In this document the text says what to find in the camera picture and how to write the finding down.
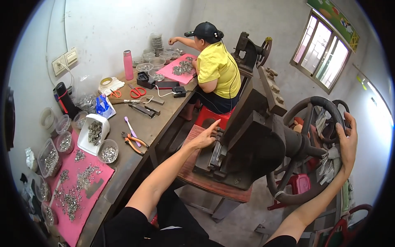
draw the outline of yellow shirt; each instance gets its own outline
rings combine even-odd
[[[236,61],[222,42],[210,44],[200,53],[197,57],[197,69],[199,83],[218,79],[213,92],[226,99],[236,97],[241,87],[240,72]]]

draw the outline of pink stool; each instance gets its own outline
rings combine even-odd
[[[293,195],[302,194],[310,189],[310,179],[308,178],[307,174],[304,173],[293,175],[292,177],[290,177],[287,185],[292,186]],[[270,207],[267,207],[267,210],[273,210],[286,206],[287,205],[285,205],[284,203],[274,200],[274,204]]]
[[[228,122],[230,115],[233,113],[233,110],[235,108],[233,108],[229,113],[227,114],[217,114],[214,113],[212,111],[210,111],[207,107],[203,106],[200,110],[199,116],[197,117],[197,120],[195,122],[196,125],[203,127],[203,122],[206,119],[214,119],[215,121],[217,121],[218,119],[221,119],[221,122],[219,124],[219,127],[221,129],[225,129],[226,128],[226,123]]]

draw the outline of pink water bottle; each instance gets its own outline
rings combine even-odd
[[[124,67],[126,80],[130,81],[133,79],[133,62],[132,52],[130,50],[124,51]]]

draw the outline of orange scissors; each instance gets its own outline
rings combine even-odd
[[[110,94],[110,96],[111,96],[111,98],[113,97],[113,95],[116,97],[116,98],[120,98],[121,96],[122,96],[122,94],[121,94],[121,92],[119,92],[118,90],[112,90],[112,89],[110,89],[111,90],[111,94]]]
[[[147,91],[142,88],[142,87],[134,87],[132,84],[128,84],[129,87],[131,88],[130,90],[130,97],[132,97],[133,99],[138,99],[141,96],[145,95],[147,93]]]

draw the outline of charger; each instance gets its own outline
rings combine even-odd
[[[172,87],[174,98],[186,97],[186,90],[184,87]]]

